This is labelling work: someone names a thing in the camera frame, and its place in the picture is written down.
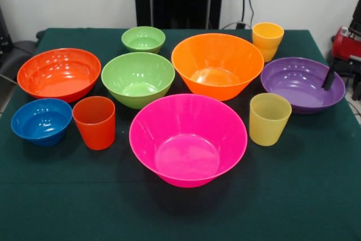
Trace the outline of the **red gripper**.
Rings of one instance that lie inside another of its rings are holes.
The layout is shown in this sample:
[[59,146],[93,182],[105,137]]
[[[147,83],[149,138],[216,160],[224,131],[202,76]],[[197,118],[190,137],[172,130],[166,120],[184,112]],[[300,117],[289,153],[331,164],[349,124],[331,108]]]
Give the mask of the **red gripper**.
[[[342,60],[360,60],[360,36],[350,32],[348,27],[341,27],[334,37],[332,55]],[[322,84],[328,91],[334,81],[335,66],[331,65]]]

